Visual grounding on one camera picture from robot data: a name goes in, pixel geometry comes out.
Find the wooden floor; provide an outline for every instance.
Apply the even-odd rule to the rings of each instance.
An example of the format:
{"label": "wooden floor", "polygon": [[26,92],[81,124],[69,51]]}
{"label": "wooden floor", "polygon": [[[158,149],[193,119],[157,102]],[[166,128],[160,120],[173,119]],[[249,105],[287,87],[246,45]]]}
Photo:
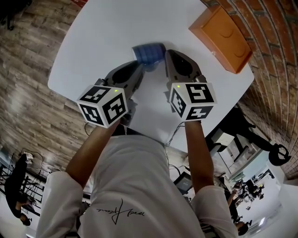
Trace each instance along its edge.
{"label": "wooden floor", "polygon": [[[47,87],[59,47],[80,8],[70,0],[33,0],[0,27],[0,145],[10,154],[25,150],[62,170],[87,138],[72,101]],[[32,167],[41,167],[34,153]]]}

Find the sleeve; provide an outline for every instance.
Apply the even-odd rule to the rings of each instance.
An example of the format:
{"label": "sleeve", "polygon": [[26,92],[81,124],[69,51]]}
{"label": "sleeve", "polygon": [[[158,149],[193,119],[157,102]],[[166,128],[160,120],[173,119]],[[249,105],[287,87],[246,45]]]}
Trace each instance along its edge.
{"label": "sleeve", "polygon": [[14,208],[14,209],[11,209],[11,211],[13,212],[13,215],[14,215],[16,218],[20,218],[20,215],[21,215],[21,211],[20,211],[20,210],[16,210],[16,209]]}
{"label": "sleeve", "polygon": [[43,192],[36,237],[64,238],[73,231],[82,198],[82,187],[66,172],[50,174]]}
{"label": "sleeve", "polygon": [[192,199],[191,205],[199,222],[212,226],[220,238],[238,237],[223,188],[217,186],[202,188]]}

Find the white t-shirt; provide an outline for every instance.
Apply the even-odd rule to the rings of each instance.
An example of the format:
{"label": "white t-shirt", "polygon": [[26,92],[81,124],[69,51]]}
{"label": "white t-shirt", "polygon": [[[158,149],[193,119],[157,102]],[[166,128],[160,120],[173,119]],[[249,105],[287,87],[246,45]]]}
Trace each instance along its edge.
{"label": "white t-shirt", "polygon": [[[147,137],[112,137],[90,179],[91,206],[80,217],[81,238],[204,238],[200,224],[206,224],[204,232],[238,237],[224,190],[202,188],[191,207],[169,178],[164,148]],[[67,173],[50,174],[36,237],[63,238],[76,231],[82,196]]]}

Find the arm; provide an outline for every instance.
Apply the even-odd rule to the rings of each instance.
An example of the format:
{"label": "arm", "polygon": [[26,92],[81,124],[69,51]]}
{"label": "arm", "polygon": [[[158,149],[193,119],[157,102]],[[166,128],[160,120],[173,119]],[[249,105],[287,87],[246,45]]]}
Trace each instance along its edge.
{"label": "arm", "polygon": [[220,238],[236,238],[223,188],[214,186],[213,162],[201,123],[185,122],[191,181],[195,190],[192,206],[201,224],[214,228]]}
{"label": "arm", "polygon": [[69,162],[66,171],[82,188],[85,187],[97,161],[119,122],[110,128],[96,127]]}
{"label": "arm", "polygon": [[17,211],[20,211],[20,207],[22,206],[22,204],[20,202],[17,201],[17,204],[15,205],[15,209]]}
{"label": "arm", "polygon": [[63,238],[76,231],[83,188],[117,125],[108,129],[96,127],[71,159],[66,172],[54,172],[47,177],[36,237]]}
{"label": "arm", "polygon": [[227,202],[228,202],[228,206],[231,205],[231,203],[232,203],[232,201],[233,201],[235,195],[236,195],[235,190],[233,190],[233,192],[231,193],[231,195],[230,195],[230,197],[229,197],[229,199],[228,199],[228,201],[227,201]]}
{"label": "arm", "polygon": [[201,188],[214,185],[213,162],[205,141],[201,123],[185,122],[191,181],[197,193]]}

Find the desk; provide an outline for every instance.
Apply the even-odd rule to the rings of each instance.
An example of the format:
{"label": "desk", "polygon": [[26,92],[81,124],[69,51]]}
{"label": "desk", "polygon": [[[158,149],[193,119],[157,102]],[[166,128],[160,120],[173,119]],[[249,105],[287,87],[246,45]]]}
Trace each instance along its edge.
{"label": "desk", "polygon": [[[131,47],[162,42],[197,62],[213,84],[218,104],[202,122],[204,134],[225,117],[252,83],[248,65],[226,71],[188,27],[206,9],[200,0],[89,0],[74,20],[54,62],[48,87],[76,101],[82,91],[117,66],[133,60]],[[163,143],[181,122],[165,95],[164,63],[146,73],[133,96],[138,104],[130,128]],[[184,128],[171,146],[187,151]]]}

